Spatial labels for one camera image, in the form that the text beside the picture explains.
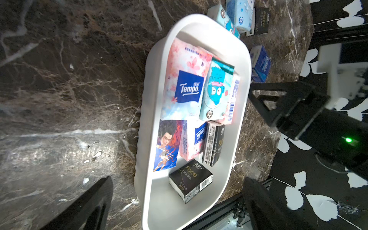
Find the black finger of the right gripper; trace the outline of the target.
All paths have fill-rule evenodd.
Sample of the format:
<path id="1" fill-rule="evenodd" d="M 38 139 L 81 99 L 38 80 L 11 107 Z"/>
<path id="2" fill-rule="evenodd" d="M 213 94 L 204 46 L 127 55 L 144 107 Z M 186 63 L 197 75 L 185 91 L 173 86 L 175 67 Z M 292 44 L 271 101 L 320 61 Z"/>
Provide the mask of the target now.
<path id="1" fill-rule="evenodd" d="M 252 83 L 248 98 L 267 125 L 276 127 L 283 118 L 289 118 L 293 112 L 302 108 L 314 90 L 315 86 L 299 81 Z M 256 96 L 254 91 L 281 92 L 282 95 Z"/>

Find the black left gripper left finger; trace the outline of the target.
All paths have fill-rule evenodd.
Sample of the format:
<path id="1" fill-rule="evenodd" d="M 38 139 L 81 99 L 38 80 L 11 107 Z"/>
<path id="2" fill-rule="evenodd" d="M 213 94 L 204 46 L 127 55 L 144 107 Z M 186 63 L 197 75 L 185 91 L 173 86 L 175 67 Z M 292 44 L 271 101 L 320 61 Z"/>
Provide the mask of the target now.
<path id="1" fill-rule="evenodd" d="M 42 230 L 104 230 L 113 197 L 110 176 L 101 178 Z"/>

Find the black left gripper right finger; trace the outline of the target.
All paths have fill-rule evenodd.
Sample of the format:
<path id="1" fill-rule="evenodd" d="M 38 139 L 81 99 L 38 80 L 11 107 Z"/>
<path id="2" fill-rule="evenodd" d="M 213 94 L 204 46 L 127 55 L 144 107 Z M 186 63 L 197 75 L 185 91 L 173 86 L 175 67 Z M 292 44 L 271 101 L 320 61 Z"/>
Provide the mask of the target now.
<path id="1" fill-rule="evenodd" d="M 312 230 L 313 227 L 273 199 L 255 179 L 246 177 L 242 196 L 254 230 Z"/>

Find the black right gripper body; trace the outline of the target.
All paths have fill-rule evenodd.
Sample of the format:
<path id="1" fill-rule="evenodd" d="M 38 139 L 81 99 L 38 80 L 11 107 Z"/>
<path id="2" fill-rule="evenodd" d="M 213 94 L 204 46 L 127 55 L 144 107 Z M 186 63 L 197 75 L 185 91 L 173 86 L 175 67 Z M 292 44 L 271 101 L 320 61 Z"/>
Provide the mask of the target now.
<path id="1" fill-rule="evenodd" d="M 325 108 L 329 97 L 314 94 L 298 100 L 290 113 L 276 123 L 293 140 L 315 149 L 323 158 L 368 178 L 368 125 Z"/>

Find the dark blue tissue pack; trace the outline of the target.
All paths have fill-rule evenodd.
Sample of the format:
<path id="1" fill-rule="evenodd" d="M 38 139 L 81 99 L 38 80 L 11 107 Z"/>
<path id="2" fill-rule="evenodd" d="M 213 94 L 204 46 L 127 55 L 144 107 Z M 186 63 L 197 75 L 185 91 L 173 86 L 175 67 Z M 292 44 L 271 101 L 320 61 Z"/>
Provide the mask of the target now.
<path id="1" fill-rule="evenodd" d="M 262 45 L 253 47 L 250 52 L 250 57 L 253 81 L 257 83 L 266 82 L 271 68 L 271 59 L 265 47 Z"/>

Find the white storage box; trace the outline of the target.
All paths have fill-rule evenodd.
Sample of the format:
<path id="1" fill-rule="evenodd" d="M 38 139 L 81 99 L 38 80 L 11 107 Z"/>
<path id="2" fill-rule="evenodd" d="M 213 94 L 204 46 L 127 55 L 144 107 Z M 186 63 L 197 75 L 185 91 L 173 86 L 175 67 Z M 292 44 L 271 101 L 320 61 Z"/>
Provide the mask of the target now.
<path id="1" fill-rule="evenodd" d="M 169 184 L 170 170 L 154 170 L 167 59 L 175 38 L 212 52 L 233 65 L 241 77 L 233 121 L 225 128 L 219 161 L 209 168 L 213 173 L 213 182 L 188 203 Z M 231 175 L 250 90 L 251 72 L 251 59 L 246 45 L 203 14 L 184 17 L 152 47 L 145 67 L 134 178 L 142 206 L 143 229 L 181 230 L 209 211 L 219 200 Z"/>

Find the teal cartoon tissue pack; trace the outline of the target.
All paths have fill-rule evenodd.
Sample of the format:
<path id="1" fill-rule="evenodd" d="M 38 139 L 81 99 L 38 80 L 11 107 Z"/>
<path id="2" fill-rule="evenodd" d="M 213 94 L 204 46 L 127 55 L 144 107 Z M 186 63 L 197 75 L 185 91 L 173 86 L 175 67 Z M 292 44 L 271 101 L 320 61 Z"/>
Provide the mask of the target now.
<path id="1" fill-rule="evenodd" d="M 200 120 L 211 121 L 224 118 L 230 100 L 233 74 L 234 66 L 215 57 L 212 58 L 204 85 Z"/>

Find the black tissue pack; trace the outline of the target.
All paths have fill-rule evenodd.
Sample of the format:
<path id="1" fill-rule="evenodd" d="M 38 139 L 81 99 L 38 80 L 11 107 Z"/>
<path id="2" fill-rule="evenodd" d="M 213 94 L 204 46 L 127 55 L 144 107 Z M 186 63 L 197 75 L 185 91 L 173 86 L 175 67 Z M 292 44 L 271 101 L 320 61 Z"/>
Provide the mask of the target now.
<path id="1" fill-rule="evenodd" d="M 253 10 L 251 30 L 246 36 L 267 34 L 270 21 L 270 9 L 266 7 L 255 7 Z"/>
<path id="2" fill-rule="evenodd" d="M 197 160 L 169 174 L 169 184 L 187 204 L 213 182 L 213 173 Z"/>
<path id="3" fill-rule="evenodd" d="M 215 121 L 207 123 L 207 135 L 205 139 L 202 163 L 209 166 L 214 166 L 219 160 L 223 140 L 224 140 L 225 125 Z"/>

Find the white blue tissue pack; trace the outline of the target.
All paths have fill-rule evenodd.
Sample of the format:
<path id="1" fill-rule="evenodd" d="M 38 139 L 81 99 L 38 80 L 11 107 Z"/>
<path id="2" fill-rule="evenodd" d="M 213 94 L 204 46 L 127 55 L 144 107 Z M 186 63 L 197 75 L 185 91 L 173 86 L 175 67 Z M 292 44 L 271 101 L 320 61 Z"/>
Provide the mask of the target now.
<path id="1" fill-rule="evenodd" d="M 184 120 L 179 155 L 187 162 L 200 155 L 204 150 L 206 134 L 206 121 Z"/>

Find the cartoon blue red tissue pack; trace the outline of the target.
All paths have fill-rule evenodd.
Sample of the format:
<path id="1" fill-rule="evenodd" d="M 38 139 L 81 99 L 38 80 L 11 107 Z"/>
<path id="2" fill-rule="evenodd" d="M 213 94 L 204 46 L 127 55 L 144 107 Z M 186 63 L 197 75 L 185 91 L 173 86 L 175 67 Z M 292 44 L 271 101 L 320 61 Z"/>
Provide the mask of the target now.
<path id="1" fill-rule="evenodd" d="M 160 120 L 153 171 L 174 168 L 183 130 L 182 120 Z"/>

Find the light blue tissue pack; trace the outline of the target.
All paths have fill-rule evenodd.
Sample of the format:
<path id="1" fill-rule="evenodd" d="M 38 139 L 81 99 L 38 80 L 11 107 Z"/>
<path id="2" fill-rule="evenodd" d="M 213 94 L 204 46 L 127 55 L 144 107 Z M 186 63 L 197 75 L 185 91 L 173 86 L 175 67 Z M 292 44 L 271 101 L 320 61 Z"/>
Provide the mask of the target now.
<path id="1" fill-rule="evenodd" d="M 240 34 L 250 32 L 254 0 L 226 0 L 226 13 Z"/>

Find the pink Tempo tissue pack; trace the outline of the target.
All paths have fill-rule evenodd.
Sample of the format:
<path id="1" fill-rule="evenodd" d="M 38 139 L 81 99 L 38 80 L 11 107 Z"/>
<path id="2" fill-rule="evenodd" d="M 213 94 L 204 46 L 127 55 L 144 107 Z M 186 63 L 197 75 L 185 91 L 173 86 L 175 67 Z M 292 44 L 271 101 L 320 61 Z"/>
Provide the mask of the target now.
<path id="1" fill-rule="evenodd" d="M 175 38 L 170 48 L 161 120 L 198 120 L 213 54 Z"/>

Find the white pink tissue pack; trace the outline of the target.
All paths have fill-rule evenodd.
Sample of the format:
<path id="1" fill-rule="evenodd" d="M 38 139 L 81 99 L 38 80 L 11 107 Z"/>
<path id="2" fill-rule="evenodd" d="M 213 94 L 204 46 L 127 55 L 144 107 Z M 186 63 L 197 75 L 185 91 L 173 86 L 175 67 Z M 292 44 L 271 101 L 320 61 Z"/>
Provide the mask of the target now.
<path id="1" fill-rule="evenodd" d="M 220 124 L 229 125 L 232 123 L 240 80 L 241 80 L 240 76 L 237 73 L 235 73 L 233 75 L 231 95 L 230 95 L 230 99 L 227 104 L 225 115 L 222 119 L 218 121 Z"/>

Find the small teal tissue pack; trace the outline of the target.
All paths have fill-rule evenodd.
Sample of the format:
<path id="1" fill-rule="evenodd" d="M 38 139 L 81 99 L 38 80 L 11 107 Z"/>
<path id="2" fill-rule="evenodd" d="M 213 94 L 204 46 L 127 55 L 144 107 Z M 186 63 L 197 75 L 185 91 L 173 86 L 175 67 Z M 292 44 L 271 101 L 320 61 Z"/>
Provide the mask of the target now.
<path id="1" fill-rule="evenodd" d="M 235 37 L 240 39 L 240 33 L 235 28 L 234 24 L 232 23 L 231 19 L 225 12 L 223 6 L 221 4 L 217 4 L 211 8 L 208 9 L 207 16 L 214 21 L 216 21 L 218 24 L 223 26 L 226 30 L 228 30 L 230 33 L 232 33 Z"/>

